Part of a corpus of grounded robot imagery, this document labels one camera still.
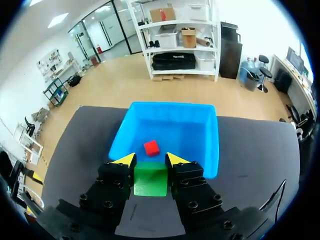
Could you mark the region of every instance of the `pallet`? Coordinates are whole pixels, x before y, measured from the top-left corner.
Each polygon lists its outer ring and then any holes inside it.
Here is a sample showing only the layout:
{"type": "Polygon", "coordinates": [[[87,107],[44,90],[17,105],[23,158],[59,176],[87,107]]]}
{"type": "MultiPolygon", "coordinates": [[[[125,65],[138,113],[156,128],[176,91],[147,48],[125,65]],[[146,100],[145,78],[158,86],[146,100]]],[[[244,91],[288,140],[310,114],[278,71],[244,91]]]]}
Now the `pallet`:
{"type": "Polygon", "coordinates": [[[166,74],[166,75],[157,75],[153,77],[153,81],[155,82],[161,82],[161,81],[173,81],[176,80],[182,80],[185,78],[184,74],[166,74]]]}

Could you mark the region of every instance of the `screw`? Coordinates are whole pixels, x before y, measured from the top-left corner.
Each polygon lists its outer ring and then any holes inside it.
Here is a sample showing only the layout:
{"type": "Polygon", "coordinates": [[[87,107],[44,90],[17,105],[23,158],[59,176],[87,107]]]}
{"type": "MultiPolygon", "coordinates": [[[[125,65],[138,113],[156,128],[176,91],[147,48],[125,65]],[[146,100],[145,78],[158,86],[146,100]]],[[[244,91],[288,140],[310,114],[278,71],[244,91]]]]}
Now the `screw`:
{"type": "Polygon", "coordinates": [[[245,239],[242,234],[234,233],[231,235],[230,240],[243,240],[245,239]]]}
{"type": "Polygon", "coordinates": [[[79,233],[80,232],[80,226],[76,223],[72,223],[70,226],[70,230],[75,232],[75,233],[79,233]]]}
{"type": "Polygon", "coordinates": [[[180,181],[180,184],[181,184],[181,185],[187,186],[188,183],[189,183],[189,182],[188,182],[187,180],[181,180],[181,181],[180,181]]]}
{"type": "Polygon", "coordinates": [[[198,178],[198,180],[199,180],[200,182],[202,182],[202,183],[205,183],[205,182],[206,182],[206,179],[205,179],[203,176],[200,176],[200,177],[198,178]]]}
{"type": "Polygon", "coordinates": [[[196,209],[198,207],[198,203],[196,201],[191,201],[188,204],[188,208],[190,209],[196,209]]]}
{"type": "Polygon", "coordinates": [[[224,230],[231,230],[231,229],[233,229],[234,228],[234,224],[232,223],[232,221],[230,221],[230,220],[226,220],[226,221],[224,221],[224,223],[223,223],[223,228],[224,228],[224,230]]]}
{"type": "Polygon", "coordinates": [[[113,181],[113,184],[114,184],[114,185],[120,185],[121,182],[120,182],[119,180],[114,180],[114,181],[113,181]]]}
{"type": "Polygon", "coordinates": [[[112,201],[105,201],[103,206],[107,209],[111,209],[114,205],[113,205],[112,201]]]}
{"type": "Polygon", "coordinates": [[[88,196],[86,194],[81,194],[80,195],[80,200],[85,201],[88,199],[88,196]]]}
{"type": "Polygon", "coordinates": [[[96,179],[95,179],[95,181],[97,182],[97,183],[102,183],[104,180],[101,178],[101,177],[97,177],[96,179]]]}
{"type": "Polygon", "coordinates": [[[213,199],[216,201],[221,201],[221,196],[219,194],[216,194],[214,195],[213,199]]]}
{"type": "Polygon", "coordinates": [[[72,240],[72,237],[70,237],[70,236],[61,236],[60,240],[72,240]]]}

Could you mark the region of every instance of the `blue plastic bin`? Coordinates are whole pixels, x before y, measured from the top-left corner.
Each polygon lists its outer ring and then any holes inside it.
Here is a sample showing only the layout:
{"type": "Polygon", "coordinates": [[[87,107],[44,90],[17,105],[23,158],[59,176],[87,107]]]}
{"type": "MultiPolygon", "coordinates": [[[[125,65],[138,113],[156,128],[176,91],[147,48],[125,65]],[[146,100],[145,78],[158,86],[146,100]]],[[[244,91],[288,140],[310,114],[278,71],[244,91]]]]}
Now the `blue plastic bin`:
{"type": "Polygon", "coordinates": [[[173,102],[134,102],[126,113],[109,152],[111,160],[136,153],[137,161],[165,162],[172,153],[197,161],[204,177],[218,173],[219,134],[215,107],[173,102]],[[149,157],[144,143],[156,140],[160,155],[149,157]]]}

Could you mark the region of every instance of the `cardboard tube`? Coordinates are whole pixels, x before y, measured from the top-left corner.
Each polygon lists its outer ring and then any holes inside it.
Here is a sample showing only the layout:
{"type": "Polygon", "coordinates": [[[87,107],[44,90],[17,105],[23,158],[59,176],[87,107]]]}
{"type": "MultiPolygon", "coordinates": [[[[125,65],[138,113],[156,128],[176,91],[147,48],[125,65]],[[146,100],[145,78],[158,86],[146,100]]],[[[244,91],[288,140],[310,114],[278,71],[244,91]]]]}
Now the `cardboard tube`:
{"type": "Polygon", "coordinates": [[[201,38],[196,38],[196,42],[202,46],[205,47],[210,47],[210,41],[206,40],[206,39],[201,39],[201,38]]]}

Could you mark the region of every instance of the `black table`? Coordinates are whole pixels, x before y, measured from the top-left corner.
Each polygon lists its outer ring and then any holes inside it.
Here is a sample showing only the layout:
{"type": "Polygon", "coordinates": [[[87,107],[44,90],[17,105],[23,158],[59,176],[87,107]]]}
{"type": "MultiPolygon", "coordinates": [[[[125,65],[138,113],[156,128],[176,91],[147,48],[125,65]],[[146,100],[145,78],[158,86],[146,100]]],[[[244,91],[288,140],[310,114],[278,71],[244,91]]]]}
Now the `black table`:
{"type": "MultiPolygon", "coordinates": [[[[107,159],[127,109],[80,107],[62,134],[46,173],[42,198],[46,206],[64,199],[79,206],[107,159]]],[[[299,146],[288,123],[218,117],[218,176],[209,180],[222,196],[222,208],[260,207],[287,179],[280,215],[298,190],[299,146]]],[[[276,204],[269,210],[275,218],[276,204]]],[[[184,234],[176,203],[167,197],[134,196],[122,215],[116,234],[131,237],[168,237],[184,234]]]]}

